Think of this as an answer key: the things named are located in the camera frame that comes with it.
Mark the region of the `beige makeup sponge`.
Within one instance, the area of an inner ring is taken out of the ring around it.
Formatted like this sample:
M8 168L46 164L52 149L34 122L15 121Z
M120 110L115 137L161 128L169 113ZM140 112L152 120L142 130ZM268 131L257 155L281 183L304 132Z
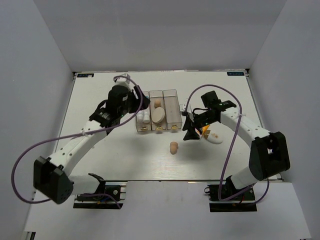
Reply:
M169 150L172 155L175 155L177 153L178 148L179 148L178 143L175 141L172 141L169 145Z
M155 107L155 108L161 107L161 101L160 101L159 99L156 99L156 100L154 101L154 107Z

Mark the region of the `white tube blue logo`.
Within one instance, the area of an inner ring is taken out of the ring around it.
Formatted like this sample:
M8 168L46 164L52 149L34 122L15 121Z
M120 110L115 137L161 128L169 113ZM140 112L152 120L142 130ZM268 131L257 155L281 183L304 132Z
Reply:
M138 123L142 123L144 121L144 113L142 111L140 111L137 115L136 115L136 121Z

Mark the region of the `white tube pink blue print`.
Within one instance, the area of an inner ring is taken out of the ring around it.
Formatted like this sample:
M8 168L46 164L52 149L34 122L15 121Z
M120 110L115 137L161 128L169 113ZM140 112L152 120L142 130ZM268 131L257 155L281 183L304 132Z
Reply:
M143 111L143 123L150 123L150 119L151 119L151 114L150 114L150 110L149 109L145 109Z

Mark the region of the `round cream powder puff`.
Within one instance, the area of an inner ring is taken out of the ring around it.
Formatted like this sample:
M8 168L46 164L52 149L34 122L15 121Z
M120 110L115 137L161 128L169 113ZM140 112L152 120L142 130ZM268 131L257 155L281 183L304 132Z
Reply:
M163 121L165 118L165 110L162 107L157 107L151 114L152 121L156 124Z

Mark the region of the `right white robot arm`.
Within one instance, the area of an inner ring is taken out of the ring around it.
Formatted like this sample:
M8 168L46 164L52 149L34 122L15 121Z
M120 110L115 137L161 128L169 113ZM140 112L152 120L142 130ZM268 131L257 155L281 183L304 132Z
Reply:
M250 148L248 165L241 171L229 176L225 181L226 195L236 200L243 195L244 189L290 169L290 158L286 137L281 132L264 129L242 113L239 104L230 100L221 101L215 91L201 96L204 105L202 113L186 104L181 113L185 116L184 140L198 140L204 134L203 128L220 123L233 130Z

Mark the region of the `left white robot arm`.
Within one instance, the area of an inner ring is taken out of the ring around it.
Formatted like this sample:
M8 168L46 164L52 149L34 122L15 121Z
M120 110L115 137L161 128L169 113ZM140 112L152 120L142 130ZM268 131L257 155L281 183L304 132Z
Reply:
M75 176L72 171L95 144L120 124L126 114L146 109L150 99L140 87L130 89L127 83L116 84L89 116L82 133L47 158L39 157L33 165L33 186L56 204L71 195L90 194L99 200L105 196L106 181L94 174Z

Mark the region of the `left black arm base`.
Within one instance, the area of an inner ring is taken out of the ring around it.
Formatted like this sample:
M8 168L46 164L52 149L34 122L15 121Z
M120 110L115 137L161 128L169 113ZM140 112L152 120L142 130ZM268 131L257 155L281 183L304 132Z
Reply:
M74 209L120 210L126 198L126 181L107 181L102 189L95 192L97 196L76 195Z

